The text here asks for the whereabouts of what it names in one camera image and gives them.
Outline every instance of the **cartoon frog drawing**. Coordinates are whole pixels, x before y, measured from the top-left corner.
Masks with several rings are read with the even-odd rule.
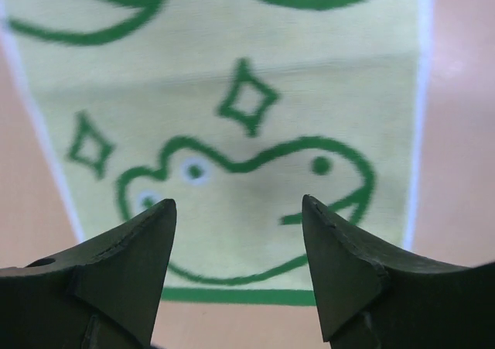
[[[176,200],[170,272],[209,286],[243,286],[306,263],[298,226],[303,194],[326,198],[359,224],[374,185],[363,155],[331,138],[301,137],[236,161],[176,136],[163,145],[157,166],[129,169],[116,189],[123,221],[162,198]]]

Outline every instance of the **white border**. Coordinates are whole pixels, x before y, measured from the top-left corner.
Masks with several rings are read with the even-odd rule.
[[[7,12],[5,10],[4,0],[0,0],[0,20],[5,23],[7,20]],[[27,82],[26,73],[22,66],[21,55],[19,48],[17,47],[17,42],[10,31],[3,26],[0,28],[0,40],[2,44],[3,53],[7,59],[7,63],[10,67],[10,73],[15,82],[17,91],[20,93],[20,98],[22,100],[24,109],[28,112],[31,119],[32,125],[34,127],[36,136],[41,145],[43,155],[48,163],[49,170],[55,180],[55,184],[59,190],[60,197],[63,201],[67,216],[69,217],[69,222],[72,227],[73,233],[76,237],[78,243],[86,240],[84,236],[83,228],[80,225],[79,217],[77,216],[76,207],[74,205],[72,196],[70,195],[69,186],[67,184],[65,175],[58,159],[56,158],[55,149],[52,147],[50,142],[50,136],[48,130],[46,129],[46,124],[41,111],[38,108],[37,103],[32,97],[29,86]]]
[[[430,77],[432,55],[432,32],[435,0],[418,0],[419,5],[419,42],[421,56],[418,63],[415,102],[415,137],[411,164],[411,182],[409,184],[408,220],[402,242],[402,248],[411,251],[416,231],[418,211],[418,187],[421,170],[423,128],[425,123],[426,101]]]

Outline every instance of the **mat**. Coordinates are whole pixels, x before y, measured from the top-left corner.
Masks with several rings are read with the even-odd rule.
[[[163,299],[303,306],[303,194],[403,245],[418,2],[4,0],[79,241],[173,198]]]

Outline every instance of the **green stripe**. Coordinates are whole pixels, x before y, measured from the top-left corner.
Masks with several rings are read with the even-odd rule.
[[[188,303],[315,306],[312,291],[294,289],[184,289],[166,288],[162,300]]]

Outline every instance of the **frog eye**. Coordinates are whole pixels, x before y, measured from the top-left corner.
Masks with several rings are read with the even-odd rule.
[[[162,196],[152,190],[143,190],[137,198],[136,213],[140,214],[141,212],[148,210],[162,199]]]
[[[318,156],[311,162],[311,170],[315,175],[326,175],[332,171],[333,163],[325,156]]]
[[[183,162],[181,173],[187,183],[201,185],[210,178],[210,167],[205,159],[189,158]]]

